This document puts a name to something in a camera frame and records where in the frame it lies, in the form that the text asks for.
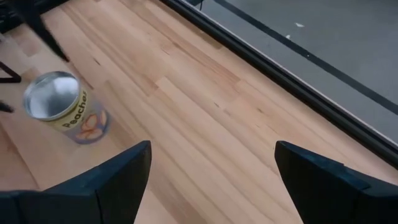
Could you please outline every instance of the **can label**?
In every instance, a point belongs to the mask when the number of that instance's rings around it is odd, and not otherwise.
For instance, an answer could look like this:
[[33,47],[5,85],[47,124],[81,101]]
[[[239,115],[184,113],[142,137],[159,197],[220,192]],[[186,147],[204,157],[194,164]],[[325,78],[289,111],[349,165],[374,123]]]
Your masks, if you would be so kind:
[[78,144],[90,144],[106,134],[109,119],[110,116],[102,105],[81,87],[76,106],[65,116],[46,123]]

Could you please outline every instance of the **black metal leg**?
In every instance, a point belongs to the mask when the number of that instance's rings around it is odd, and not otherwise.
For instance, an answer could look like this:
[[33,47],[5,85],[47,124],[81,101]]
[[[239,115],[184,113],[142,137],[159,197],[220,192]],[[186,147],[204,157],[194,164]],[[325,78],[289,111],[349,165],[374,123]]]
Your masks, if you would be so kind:
[[5,71],[10,78],[0,78],[0,83],[20,83],[21,76],[19,76],[16,72],[14,72],[11,68],[9,68],[6,64],[0,62],[0,68]]
[[14,109],[0,100],[0,111],[12,113],[14,112]]
[[32,0],[7,0],[18,16],[57,54],[60,58],[69,62],[69,58],[63,53],[61,47],[52,34],[45,27],[40,14],[37,12]]

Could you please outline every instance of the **wood grain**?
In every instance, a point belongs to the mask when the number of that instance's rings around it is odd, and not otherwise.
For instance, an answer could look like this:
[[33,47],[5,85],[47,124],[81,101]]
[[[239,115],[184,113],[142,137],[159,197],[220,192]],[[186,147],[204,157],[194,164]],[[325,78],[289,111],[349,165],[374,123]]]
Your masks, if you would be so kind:
[[[153,163],[136,223],[301,223],[277,140],[398,184],[395,169],[157,0],[71,0],[44,20],[71,62],[26,26],[6,34],[13,47],[0,58],[23,81],[0,88],[16,108],[0,114],[1,160],[11,158],[2,188],[46,189],[144,139]],[[101,141],[76,145],[24,113],[26,86],[53,70],[74,73],[109,110]]]

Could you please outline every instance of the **black edge strip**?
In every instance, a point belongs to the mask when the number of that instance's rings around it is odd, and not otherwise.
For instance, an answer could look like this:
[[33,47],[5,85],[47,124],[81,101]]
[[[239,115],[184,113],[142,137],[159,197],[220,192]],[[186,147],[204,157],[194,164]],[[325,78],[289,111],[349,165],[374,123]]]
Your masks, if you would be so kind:
[[391,102],[384,96],[376,93],[374,90],[368,88],[367,86],[363,85],[362,83],[358,82],[354,78],[351,78],[349,75],[345,74],[341,70],[338,70],[334,66],[330,65],[329,63],[325,62],[324,60],[318,58],[316,55],[312,54],[311,52],[305,50],[303,47],[297,45],[295,42],[292,42],[288,38],[284,37],[283,35],[279,34],[278,32],[274,31],[270,27],[266,26],[262,22],[258,21],[257,19],[251,17],[249,14],[245,13],[244,11],[238,9],[231,3],[225,0],[214,0],[220,6],[223,6],[225,9],[229,10],[236,16],[240,17],[241,19],[245,20],[246,22],[250,23],[255,28],[263,31],[267,35],[271,36],[275,40],[279,41],[281,44],[285,45],[286,47],[292,49],[294,52],[300,54],[310,62],[314,63],[315,65],[322,68],[324,71],[330,73],[334,77],[338,78],[339,80],[343,81],[350,87],[354,88],[356,91],[362,93],[364,96],[367,96],[371,100],[378,103],[380,106],[384,107],[385,109],[393,112],[394,114],[398,115],[398,105]]
[[197,6],[199,5],[202,1],[204,0],[186,0],[189,4],[191,4],[192,6]]
[[398,147],[181,0],[159,0],[398,169]]

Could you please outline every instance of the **peach illustration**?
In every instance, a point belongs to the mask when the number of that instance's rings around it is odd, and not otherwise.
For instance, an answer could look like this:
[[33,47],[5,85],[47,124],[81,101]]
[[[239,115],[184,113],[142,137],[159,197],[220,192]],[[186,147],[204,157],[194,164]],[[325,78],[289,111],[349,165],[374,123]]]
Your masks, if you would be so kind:
[[76,138],[79,140],[86,140],[87,136],[90,135],[91,131],[83,131],[82,133],[79,133],[76,135]]
[[96,114],[91,114],[89,117],[86,119],[86,121],[82,124],[81,129],[84,131],[91,130],[95,128],[97,125],[98,118]]
[[96,139],[102,135],[102,130],[97,128],[90,132],[90,134],[86,137],[88,140]]
[[106,119],[107,119],[107,117],[106,117],[105,111],[101,111],[101,124],[103,126],[105,126],[105,124],[106,124]]

